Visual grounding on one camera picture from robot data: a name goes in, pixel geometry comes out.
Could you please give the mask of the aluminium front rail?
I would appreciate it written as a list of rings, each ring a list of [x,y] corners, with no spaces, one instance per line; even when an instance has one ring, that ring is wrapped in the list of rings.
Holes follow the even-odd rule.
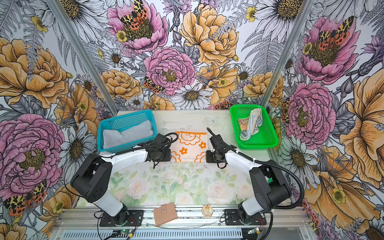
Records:
[[[130,207],[134,220],[116,226],[97,208],[65,210],[54,227],[52,240],[314,240],[309,218],[303,208],[274,210],[243,225],[235,206],[213,206],[204,217],[202,206],[178,206],[177,219],[155,225],[154,206]]]

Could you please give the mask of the striped grey patterned towel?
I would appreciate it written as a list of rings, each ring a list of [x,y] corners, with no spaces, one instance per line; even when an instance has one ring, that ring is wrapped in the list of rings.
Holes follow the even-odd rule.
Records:
[[[253,109],[247,118],[238,119],[238,124],[241,129],[240,140],[249,140],[259,132],[260,127],[263,124],[262,109]]]

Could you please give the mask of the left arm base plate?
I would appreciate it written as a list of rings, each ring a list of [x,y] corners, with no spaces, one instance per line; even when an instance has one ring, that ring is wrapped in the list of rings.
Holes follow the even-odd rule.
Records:
[[[99,225],[101,227],[140,227],[143,218],[143,210],[127,210],[115,217],[103,213]]]

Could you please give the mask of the brown leather wallet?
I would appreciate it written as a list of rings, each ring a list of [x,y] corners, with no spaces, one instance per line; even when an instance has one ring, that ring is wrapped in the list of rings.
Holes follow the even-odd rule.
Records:
[[[178,218],[174,203],[164,204],[154,209],[155,226],[159,227],[165,223],[171,222]]]

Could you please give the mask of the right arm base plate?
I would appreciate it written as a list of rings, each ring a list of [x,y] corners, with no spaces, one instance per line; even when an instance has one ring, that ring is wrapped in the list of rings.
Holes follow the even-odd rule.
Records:
[[[249,216],[239,209],[225,209],[224,217],[227,226],[264,226],[267,224],[266,218],[262,214]]]

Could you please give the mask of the orange patterned white towel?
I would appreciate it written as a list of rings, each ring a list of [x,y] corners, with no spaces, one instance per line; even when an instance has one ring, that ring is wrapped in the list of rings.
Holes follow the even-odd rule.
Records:
[[[205,163],[208,150],[207,133],[176,132],[178,140],[171,145],[171,162]]]

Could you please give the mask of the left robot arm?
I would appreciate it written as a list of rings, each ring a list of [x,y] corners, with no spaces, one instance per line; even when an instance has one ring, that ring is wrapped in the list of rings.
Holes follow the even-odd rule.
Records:
[[[152,162],[156,167],[161,162],[169,162],[171,145],[178,139],[177,133],[157,134],[154,140],[110,157],[90,154],[72,177],[71,186],[88,203],[104,211],[115,225],[122,226],[129,219],[128,209],[109,190],[111,175],[134,164]]]

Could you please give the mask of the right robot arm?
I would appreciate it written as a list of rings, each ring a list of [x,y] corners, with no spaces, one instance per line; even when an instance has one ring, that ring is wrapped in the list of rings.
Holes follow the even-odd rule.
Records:
[[[243,223],[276,208],[292,196],[284,171],[275,161],[253,159],[226,144],[220,135],[212,135],[210,141],[213,150],[206,151],[207,163],[214,163],[221,169],[231,166],[250,177],[253,193],[238,205],[238,216]]]

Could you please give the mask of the teal plastic basket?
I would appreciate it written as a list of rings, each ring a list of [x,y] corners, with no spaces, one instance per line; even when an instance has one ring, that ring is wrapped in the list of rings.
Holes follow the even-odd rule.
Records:
[[[157,134],[156,121],[151,110],[105,119],[99,123],[98,150],[109,153],[126,151],[153,140]]]

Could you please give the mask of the green plastic basket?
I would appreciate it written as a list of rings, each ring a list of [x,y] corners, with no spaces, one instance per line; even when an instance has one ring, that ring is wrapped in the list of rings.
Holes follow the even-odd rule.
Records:
[[[233,105],[230,114],[238,147],[265,150],[278,145],[279,139],[267,110],[259,105]]]

